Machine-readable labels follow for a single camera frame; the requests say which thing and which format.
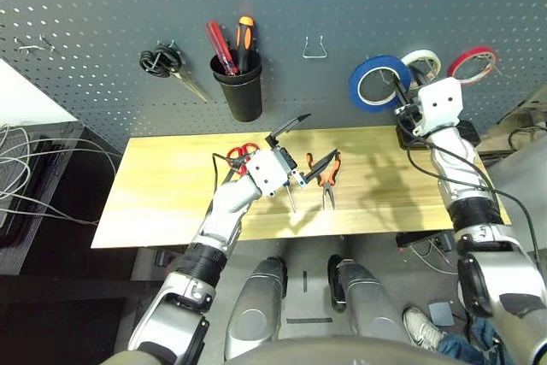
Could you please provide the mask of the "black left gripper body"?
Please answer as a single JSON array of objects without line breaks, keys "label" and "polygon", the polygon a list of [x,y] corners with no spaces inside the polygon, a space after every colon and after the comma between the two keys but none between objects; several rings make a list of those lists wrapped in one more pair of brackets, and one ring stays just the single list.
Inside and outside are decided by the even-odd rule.
[{"label": "black left gripper body", "polygon": [[281,186],[286,185],[290,180],[299,183],[297,164],[285,147],[275,148],[275,162],[275,176]]}]

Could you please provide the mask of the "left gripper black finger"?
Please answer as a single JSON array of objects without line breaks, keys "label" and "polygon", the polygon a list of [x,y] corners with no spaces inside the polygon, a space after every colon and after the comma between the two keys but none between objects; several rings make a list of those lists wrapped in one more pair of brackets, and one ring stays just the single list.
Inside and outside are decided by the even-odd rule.
[{"label": "left gripper black finger", "polygon": [[283,125],[274,129],[269,135],[265,138],[266,142],[270,147],[275,147],[279,144],[278,136],[284,132],[289,132],[291,129],[299,125],[305,119],[310,117],[310,114],[299,115],[293,119],[288,120]]},{"label": "left gripper black finger", "polygon": [[322,188],[329,188],[336,185],[336,178],[341,167],[341,156],[339,150],[333,150],[320,160],[315,160],[313,154],[308,152],[305,156],[309,172],[304,174],[303,184],[315,180]]}]

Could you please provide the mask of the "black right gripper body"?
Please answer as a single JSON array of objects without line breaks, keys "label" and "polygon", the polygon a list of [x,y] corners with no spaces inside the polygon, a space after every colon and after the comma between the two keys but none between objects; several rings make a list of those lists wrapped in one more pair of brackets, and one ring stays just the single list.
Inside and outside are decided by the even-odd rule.
[{"label": "black right gripper body", "polygon": [[399,127],[410,137],[421,135],[421,112],[416,103],[408,103],[395,110],[396,120]]}]

